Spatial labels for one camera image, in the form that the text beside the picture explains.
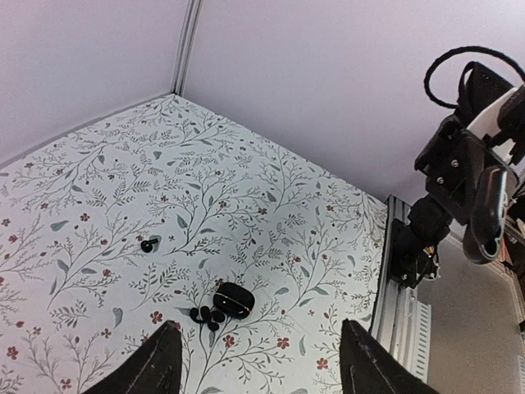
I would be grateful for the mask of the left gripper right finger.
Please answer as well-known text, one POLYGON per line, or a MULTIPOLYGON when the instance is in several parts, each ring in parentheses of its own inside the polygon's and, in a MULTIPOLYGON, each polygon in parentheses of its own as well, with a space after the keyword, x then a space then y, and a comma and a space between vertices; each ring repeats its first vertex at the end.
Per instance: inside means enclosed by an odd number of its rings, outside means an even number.
POLYGON ((413 376, 355 320, 344 320, 340 337, 342 392, 436 394, 413 376))

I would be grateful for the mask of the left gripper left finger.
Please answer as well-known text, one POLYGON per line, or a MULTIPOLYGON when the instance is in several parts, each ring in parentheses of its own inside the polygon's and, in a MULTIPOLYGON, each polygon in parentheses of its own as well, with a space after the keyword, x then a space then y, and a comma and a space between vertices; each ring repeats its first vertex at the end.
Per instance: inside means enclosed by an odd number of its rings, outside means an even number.
POLYGON ((176 322, 168 320, 120 367, 86 392, 178 394, 182 364, 181 332, 176 322))

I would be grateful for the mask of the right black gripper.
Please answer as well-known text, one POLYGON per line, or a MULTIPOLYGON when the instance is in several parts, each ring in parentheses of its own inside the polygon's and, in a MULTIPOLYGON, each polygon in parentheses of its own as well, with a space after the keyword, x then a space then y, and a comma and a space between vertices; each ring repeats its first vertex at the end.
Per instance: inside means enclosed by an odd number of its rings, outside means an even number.
POLYGON ((440 123, 414 162, 426 176, 425 191, 461 225, 470 220, 482 172, 493 166, 509 172, 504 191, 511 195, 518 174, 455 115, 440 123))

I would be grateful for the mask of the black ear hook earbud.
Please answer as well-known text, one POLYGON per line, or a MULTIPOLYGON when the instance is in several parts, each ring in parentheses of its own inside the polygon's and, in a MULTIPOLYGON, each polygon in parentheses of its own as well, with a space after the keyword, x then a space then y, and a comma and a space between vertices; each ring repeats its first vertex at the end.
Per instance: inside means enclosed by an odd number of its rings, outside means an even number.
POLYGON ((200 308, 193 307, 189 310, 192 321, 198 324, 205 324, 209 321, 210 309, 205 305, 200 308))

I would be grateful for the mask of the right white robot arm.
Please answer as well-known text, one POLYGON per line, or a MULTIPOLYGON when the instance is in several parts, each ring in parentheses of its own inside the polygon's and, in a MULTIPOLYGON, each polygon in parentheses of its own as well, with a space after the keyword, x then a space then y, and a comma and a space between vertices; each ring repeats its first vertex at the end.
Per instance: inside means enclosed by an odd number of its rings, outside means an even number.
POLYGON ((437 246, 449 235, 452 222, 465 228, 463 252, 471 262, 495 261, 518 183, 515 171, 455 115, 442 121, 414 167, 425 175, 427 193, 410 209, 408 223, 394 222, 391 278, 415 288, 435 274, 437 246))

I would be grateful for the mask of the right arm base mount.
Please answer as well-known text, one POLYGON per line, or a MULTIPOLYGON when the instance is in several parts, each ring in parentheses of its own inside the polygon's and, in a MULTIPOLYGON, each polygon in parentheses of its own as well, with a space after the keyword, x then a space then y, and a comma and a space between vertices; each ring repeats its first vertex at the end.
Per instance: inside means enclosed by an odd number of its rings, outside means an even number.
POLYGON ((389 277, 403 287, 415 289, 422 280, 435 280, 440 268, 437 245, 423 246, 410 226, 399 219, 391 224, 389 277))

